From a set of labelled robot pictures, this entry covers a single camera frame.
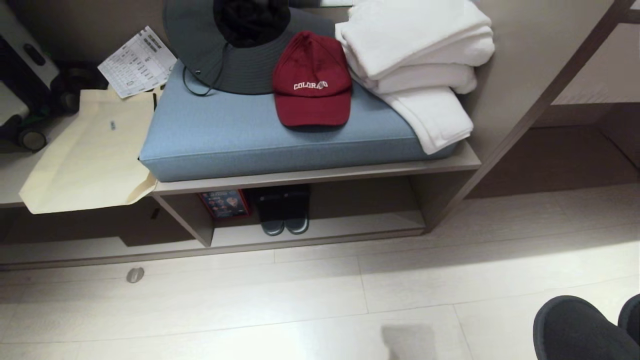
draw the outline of cap brim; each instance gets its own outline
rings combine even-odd
[[[216,26],[213,2],[166,0],[163,20],[177,57],[194,77],[216,90],[246,95],[270,94],[273,92],[273,69],[295,34],[308,30],[328,37],[335,35],[332,21],[291,8],[289,25],[278,38],[256,47],[232,47],[223,64],[222,52],[227,41]]]
[[[285,126],[341,126],[351,114],[351,89],[326,97],[274,94],[274,98],[278,118]]]

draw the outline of hat cord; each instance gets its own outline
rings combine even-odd
[[[189,85],[187,85],[187,80],[185,78],[185,75],[187,72],[186,66],[182,68],[182,83],[184,84],[184,87],[186,87],[187,90],[189,90],[189,92],[195,96],[205,97],[205,96],[213,95],[213,94],[209,94],[209,92],[213,90],[214,84],[218,82],[218,80],[220,79],[220,76],[222,75],[222,69],[225,66],[225,58],[227,57],[228,49],[229,49],[229,42],[225,42],[225,46],[222,48],[222,63],[220,64],[220,70],[218,71],[218,75],[216,75],[216,79],[214,79],[214,81],[211,82],[211,85],[209,85],[209,89],[207,89],[207,92],[201,94],[198,92],[194,92],[192,89],[189,88]]]

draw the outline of floor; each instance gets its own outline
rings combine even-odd
[[[548,299],[616,321],[640,292],[639,199],[472,199],[419,238],[0,272],[0,359],[534,360]]]

